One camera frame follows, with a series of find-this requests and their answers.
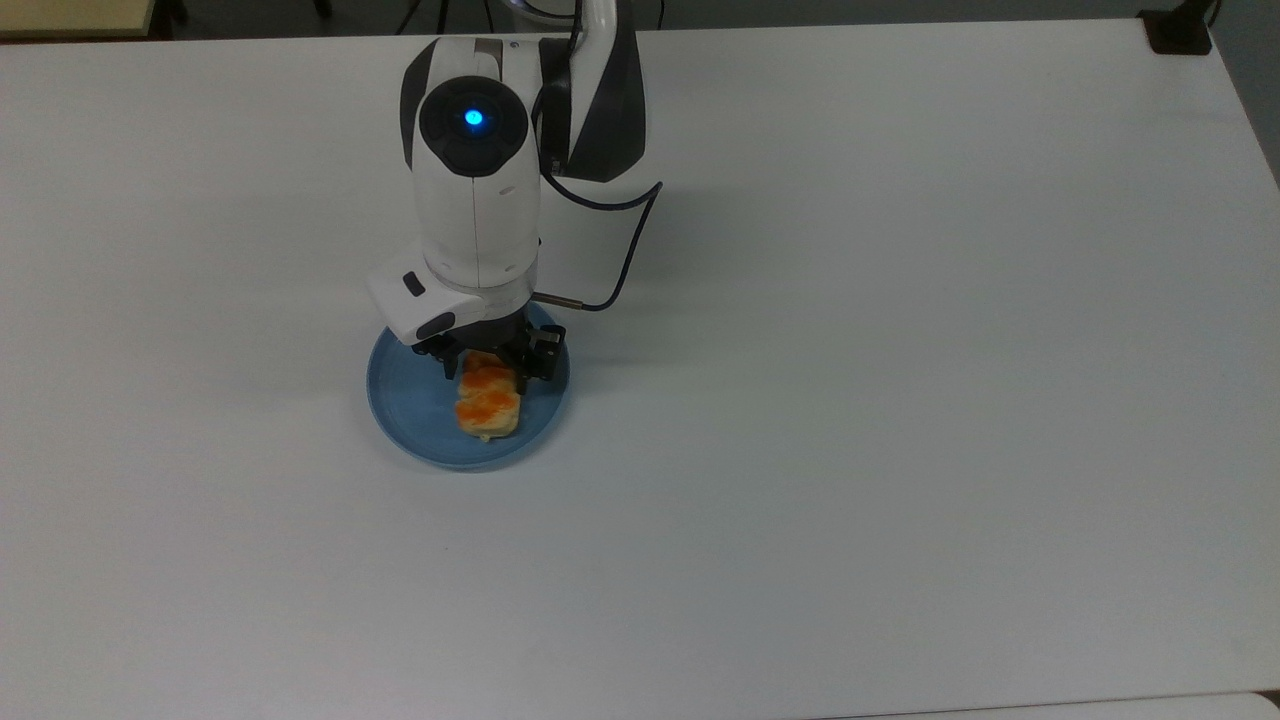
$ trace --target black cable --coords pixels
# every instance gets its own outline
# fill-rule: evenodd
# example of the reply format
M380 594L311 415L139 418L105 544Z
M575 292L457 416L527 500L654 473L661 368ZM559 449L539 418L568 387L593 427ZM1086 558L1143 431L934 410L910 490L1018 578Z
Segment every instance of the black cable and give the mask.
M568 32L568 54L577 50L577 35L582 32L582 0L573 3L573 28Z
M440 0L440 13L435 15L435 35L444 35L447 19L449 19L449 0Z
M408 12L404 13L404 19L401 20L401 26L396 28L396 35L404 32L404 27L408 26L410 18L417 12L417 6L422 4L422 0L413 0L413 4L408 6Z
M535 128L538 127L538 118L541 117L541 113L543 113L543 92L539 91L538 97L534 99L534 108L529 113L530 124L534 126ZM654 183L653 187L650 187L639 197L634 197L625 202L598 202L595 200L588 200L586 197L582 197L581 195L577 195L573 191L564 187L563 184L561 184L561 182L552 176L550 163L547 160L547 156L541 154L541 151L538 152L538 165L543 176L543 179L547 181L547 184L556 188L556 192L559 192L566 199L584 208L590 208L591 210L618 211L618 210L630 210L632 208L639 206L640 204L644 204L644 210L640 213L640 220L636 222L636 229L635 232L631 233L631 245L627 246L627 256L626 259L622 260L622 269L618 272L618 282L614 283L613 292L609 293L609 299L605 300L604 302L600 302L599 305L591 305L584 302L581 306L581 309L586 310L588 313L599 313L600 310L608 310L613 305L613 302L618 299L618 295L622 293L622 286L627 282L627 273L631 270L631 259L635 258L636 246L640 243L640 233L644 232L644 224L645 222L649 220L649 211L653 210L653 204L654 201L658 200L658 193L662 192L662 182Z

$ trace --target table surface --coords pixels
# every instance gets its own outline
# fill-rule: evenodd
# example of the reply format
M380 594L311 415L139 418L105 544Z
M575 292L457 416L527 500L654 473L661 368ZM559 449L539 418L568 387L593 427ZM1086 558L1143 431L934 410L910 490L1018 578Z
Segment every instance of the table surface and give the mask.
M649 152L576 186L667 182L631 279L561 313L548 442L456 474L364 395L424 42L0 47L0 715L1280 687L1280 193L1216 54L643 35ZM540 290L634 220L545 197Z
M155 0L5 0L0 37L143 36Z

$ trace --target white robotic arm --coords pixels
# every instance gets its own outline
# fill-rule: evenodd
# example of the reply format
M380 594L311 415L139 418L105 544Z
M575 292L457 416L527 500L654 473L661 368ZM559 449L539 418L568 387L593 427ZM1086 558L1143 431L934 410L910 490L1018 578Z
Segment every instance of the white robotic arm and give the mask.
M367 287L396 337L448 377L467 348L497 352L521 388L552 377L563 328L532 328L526 314L541 173L603 182L644 154L630 0L579 5L584 31L570 40L442 37L404 72L401 136L422 236Z

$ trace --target black button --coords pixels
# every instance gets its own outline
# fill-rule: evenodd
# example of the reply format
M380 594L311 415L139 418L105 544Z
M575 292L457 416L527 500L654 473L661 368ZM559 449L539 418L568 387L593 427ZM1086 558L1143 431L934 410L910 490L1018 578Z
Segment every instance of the black button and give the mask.
M426 288L422 287L422 281L417 279L417 273L404 273L404 287L408 288L413 297L422 297Z
M453 313L445 313L438 318L422 323L422 327L417 328L417 340L426 340L431 336L443 333L444 331L453 327L453 322L457 318Z

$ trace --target black object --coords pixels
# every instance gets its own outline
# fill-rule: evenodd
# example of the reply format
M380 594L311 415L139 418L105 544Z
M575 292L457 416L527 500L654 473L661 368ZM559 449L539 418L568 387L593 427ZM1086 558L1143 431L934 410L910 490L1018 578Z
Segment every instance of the black object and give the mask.
M401 82L401 140L404 142L404 164L413 169L413 115L417 104L426 95L426 79L431 72L431 56L435 55L435 41L422 49L413 61L404 68Z
M520 96L480 76L442 82L422 101L417 122L428 149L444 167L470 178L498 172L529 135L529 115Z
M538 45L547 95L540 132L543 152L553 174L609 182L635 165L644 155L645 99L635 19L631 0L617 0L618 24L613 47L604 63L599 88L591 99L591 105L586 108L573 152L570 155L567 152L571 110L568 58L577 44L581 0L577 8L575 17L579 19L573 22L573 31L567 44L543 40Z
M426 293L426 288L422 287L422 281L417 279L417 273L404 273L404 288L408 290L410 295L413 297L422 297Z
M458 357L467 350L480 350L498 356L516 372L516 392L525 395L530 378L550 380L559 365L564 346L564 328L529 322L529 307L498 318L443 332L412 346L419 355L430 355L444 365L444 377L453 379Z
M452 328L457 319L457 315L453 313L445 313L431 318L417 328L417 340L426 340L431 336L443 333L444 331Z
M1151 49L1160 55L1208 55L1213 41L1208 37L1204 14L1221 0L1185 0L1178 8L1165 10L1142 10L1138 17L1147 29ZM1217 19L1217 10L1213 10Z

